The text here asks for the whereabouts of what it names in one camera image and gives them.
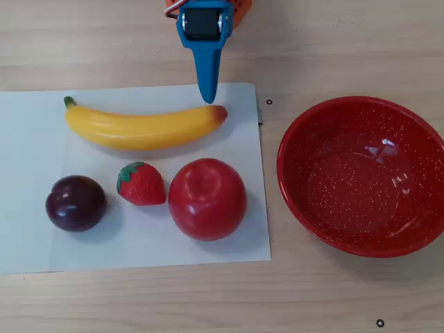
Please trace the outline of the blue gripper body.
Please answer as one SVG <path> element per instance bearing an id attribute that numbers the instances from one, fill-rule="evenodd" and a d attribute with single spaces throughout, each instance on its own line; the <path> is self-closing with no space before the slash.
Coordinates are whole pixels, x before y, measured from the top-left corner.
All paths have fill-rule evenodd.
<path id="1" fill-rule="evenodd" d="M 186 38 L 220 38 L 228 15 L 226 1 L 189 1 L 180 8 Z"/>

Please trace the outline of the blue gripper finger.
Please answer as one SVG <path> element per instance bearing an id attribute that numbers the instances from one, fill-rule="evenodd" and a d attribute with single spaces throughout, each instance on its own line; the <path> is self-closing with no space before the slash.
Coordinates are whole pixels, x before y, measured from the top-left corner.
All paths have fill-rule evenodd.
<path id="1" fill-rule="evenodd" d="M 226 40 L 233 32 L 233 16 L 233 7 L 228 6 L 228 15 L 224 19 L 220 38 L 186 38 L 180 24 L 179 10 L 176 28 L 182 45 L 193 53 L 198 87 L 204 102 L 209 104 L 213 103 L 216 98 L 221 52 Z"/>

